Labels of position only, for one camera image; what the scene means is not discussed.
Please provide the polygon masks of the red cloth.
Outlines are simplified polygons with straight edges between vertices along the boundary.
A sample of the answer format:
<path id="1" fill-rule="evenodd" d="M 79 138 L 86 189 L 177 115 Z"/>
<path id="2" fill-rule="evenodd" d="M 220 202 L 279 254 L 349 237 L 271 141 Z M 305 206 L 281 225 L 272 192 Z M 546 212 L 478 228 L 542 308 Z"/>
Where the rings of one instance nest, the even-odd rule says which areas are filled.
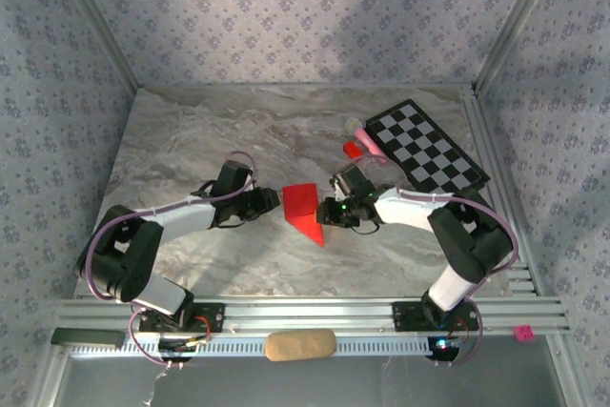
<path id="1" fill-rule="evenodd" d="M 320 247 L 325 246 L 322 226 L 317 222 L 319 204 L 316 183 L 302 183 L 282 188 L 285 220 Z"/>

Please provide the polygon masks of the pink toy microphone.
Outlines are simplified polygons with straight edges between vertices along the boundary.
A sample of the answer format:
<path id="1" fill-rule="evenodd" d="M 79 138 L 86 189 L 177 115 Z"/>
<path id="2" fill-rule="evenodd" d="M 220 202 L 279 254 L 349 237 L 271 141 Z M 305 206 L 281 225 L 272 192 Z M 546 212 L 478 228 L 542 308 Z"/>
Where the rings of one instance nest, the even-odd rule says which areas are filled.
<path id="1" fill-rule="evenodd" d="M 380 163 L 384 164 L 386 162 L 384 152 L 365 131 L 364 125 L 357 118 L 348 118 L 344 123 L 344 129 L 347 134 L 357 141 L 357 145 L 363 150 L 364 154 L 360 158 L 363 158 L 365 153 L 368 153 L 373 159 L 377 159 Z"/>

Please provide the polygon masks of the black white checkerboard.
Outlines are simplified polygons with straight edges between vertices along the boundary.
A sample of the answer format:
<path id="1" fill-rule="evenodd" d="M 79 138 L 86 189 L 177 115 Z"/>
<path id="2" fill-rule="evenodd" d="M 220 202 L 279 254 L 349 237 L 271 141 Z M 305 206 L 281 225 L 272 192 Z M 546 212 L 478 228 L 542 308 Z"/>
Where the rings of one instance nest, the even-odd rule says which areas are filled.
<path id="1" fill-rule="evenodd" d="M 482 189 L 489 175 L 414 100 L 368 118 L 364 131 L 420 193 Z"/>

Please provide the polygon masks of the tan oval pad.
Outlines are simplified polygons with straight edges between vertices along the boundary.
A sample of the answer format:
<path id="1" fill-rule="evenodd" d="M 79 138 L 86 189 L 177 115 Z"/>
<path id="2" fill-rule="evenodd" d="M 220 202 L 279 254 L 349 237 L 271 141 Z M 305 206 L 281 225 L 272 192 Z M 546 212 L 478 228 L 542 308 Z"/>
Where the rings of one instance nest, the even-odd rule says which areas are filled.
<path id="1" fill-rule="evenodd" d="M 277 332 L 268 335 L 264 342 L 265 356 L 272 362 L 330 357 L 336 347 L 336 335 L 330 329 Z"/>

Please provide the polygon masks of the black flat bar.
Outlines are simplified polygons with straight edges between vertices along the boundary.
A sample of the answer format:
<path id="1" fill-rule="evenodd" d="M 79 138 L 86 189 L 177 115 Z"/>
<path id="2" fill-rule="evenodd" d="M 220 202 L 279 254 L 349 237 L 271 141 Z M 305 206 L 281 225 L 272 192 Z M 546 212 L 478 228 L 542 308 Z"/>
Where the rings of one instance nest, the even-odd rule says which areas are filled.
<path id="1" fill-rule="evenodd" d="M 51 344 L 64 347 L 87 347 L 120 349 L 125 341 L 121 331 L 56 328 L 51 335 Z"/>

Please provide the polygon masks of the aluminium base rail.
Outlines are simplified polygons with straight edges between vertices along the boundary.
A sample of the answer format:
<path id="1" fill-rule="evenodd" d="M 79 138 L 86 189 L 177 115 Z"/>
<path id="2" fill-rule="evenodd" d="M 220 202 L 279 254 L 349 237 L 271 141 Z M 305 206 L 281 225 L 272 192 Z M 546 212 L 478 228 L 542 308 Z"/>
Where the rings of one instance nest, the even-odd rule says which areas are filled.
<path id="1" fill-rule="evenodd" d="M 225 334 L 262 336 L 275 331 L 328 328 L 338 335 L 392 334 L 393 305 L 420 301 L 407 297 L 297 297 L 224 296 Z M 570 326 L 560 300 L 551 296 L 518 295 L 476 300 L 482 326 L 491 336 L 510 335 L 513 328 L 529 325 L 537 335 L 567 334 Z M 123 330 L 132 314 L 130 306 L 91 297 L 62 300 L 54 325 L 82 329 Z"/>

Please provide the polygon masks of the aluminium back rail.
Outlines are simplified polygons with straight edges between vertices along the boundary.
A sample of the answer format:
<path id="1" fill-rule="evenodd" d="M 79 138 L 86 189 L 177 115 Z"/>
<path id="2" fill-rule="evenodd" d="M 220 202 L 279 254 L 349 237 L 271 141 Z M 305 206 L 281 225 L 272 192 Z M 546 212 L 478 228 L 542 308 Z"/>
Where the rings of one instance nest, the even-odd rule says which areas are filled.
<path id="1" fill-rule="evenodd" d="M 143 90 L 147 91 L 162 91 L 184 90 L 184 91 L 203 91 L 206 89 L 404 89 L 404 90 L 461 90 L 470 91 L 474 83 L 466 82 L 415 82 L 415 83 L 397 83 L 397 82 L 382 82 L 382 83 L 319 83 L 319 82 L 296 82 L 296 83 L 212 83 L 212 84 L 196 84 L 196 85 L 148 85 L 142 86 Z"/>

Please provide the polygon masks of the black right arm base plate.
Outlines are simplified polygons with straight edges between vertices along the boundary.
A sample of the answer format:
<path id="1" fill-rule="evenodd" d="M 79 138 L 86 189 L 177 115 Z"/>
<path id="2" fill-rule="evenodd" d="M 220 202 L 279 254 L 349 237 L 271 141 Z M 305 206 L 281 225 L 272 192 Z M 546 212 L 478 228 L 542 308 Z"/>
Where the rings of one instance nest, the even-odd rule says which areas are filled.
<path id="1" fill-rule="evenodd" d="M 398 332 L 451 331 L 456 325 L 461 325 L 461 330 L 479 329 L 475 308 L 465 301 L 460 301 L 449 312 L 441 311 L 432 303 L 397 301 L 392 303 L 392 319 Z"/>

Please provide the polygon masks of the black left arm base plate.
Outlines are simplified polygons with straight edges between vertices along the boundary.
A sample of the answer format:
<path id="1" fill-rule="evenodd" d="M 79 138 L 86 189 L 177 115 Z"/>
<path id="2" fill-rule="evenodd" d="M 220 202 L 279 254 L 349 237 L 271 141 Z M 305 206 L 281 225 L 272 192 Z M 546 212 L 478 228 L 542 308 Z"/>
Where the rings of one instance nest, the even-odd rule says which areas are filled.
<path id="1" fill-rule="evenodd" d="M 138 330 L 148 333 L 220 333 L 224 316 L 224 303 L 195 302 L 182 307 L 174 315 L 147 311 L 140 318 Z"/>

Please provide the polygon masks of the aluminium side rail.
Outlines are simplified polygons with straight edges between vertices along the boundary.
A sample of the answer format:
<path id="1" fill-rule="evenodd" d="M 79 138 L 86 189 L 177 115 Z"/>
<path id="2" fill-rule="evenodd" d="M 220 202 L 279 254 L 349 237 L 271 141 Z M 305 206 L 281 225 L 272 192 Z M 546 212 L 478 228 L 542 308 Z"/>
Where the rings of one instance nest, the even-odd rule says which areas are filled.
<path id="1" fill-rule="evenodd" d="M 488 116 L 470 85 L 466 84 L 460 89 L 460 97 L 472 132 L 479 163 L 490 176 L 490 181 L 486 185 L 487 199 L 496 211 L 511 224 L 518 241 L 518 261 L 505 272 L 509 291 L 513 295 L 545 295 L 525 232 L 522 208 L 511 194 L 509 187 L 511 176 L 504 170 L 498 153 L 498 142 Z"/>

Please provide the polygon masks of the aluminium frame post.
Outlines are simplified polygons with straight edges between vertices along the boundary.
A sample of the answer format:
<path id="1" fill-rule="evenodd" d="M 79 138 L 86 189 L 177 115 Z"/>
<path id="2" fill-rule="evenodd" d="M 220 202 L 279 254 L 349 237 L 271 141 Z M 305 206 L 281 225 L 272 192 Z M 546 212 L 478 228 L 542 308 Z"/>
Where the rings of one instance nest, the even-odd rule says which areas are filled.
<path id="1" fill-rule="evenodd" d="M 515 1 L 472 83 L 475 96 L 481 97 L 488 91 L 537 2 L 538 0 Z"/>

